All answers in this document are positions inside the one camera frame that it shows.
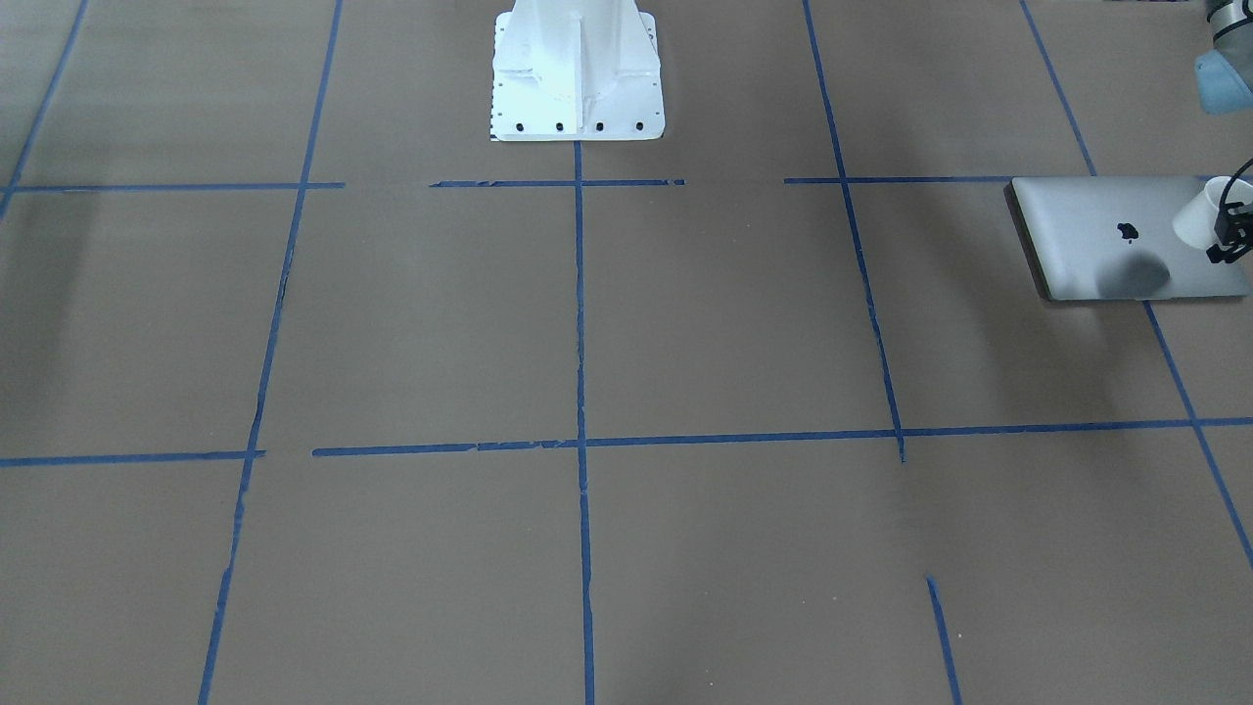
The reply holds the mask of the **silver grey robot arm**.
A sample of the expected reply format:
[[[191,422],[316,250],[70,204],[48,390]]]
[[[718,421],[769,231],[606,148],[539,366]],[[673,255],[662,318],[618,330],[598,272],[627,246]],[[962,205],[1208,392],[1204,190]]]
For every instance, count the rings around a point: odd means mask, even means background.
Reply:
[[[1197,58],[1194,74],[1207,115],[1230,115],[1252,106],[1252,9],[1249,1],[1204,1],[1213,48]],[[1215,264],[1230,264],[1250,253],[1250,197],[1235,195],[1239,180],[1250,180],[1250,162],[1222,177],[1214,232],[1205,250]]]

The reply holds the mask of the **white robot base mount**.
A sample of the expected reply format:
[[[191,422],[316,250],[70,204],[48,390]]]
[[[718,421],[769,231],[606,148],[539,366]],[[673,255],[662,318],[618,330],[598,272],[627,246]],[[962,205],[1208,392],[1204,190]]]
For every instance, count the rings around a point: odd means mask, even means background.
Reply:
[[[491,140],[667,131],[658,28],[635,1],[516,1],[495,18],[491,66]]]

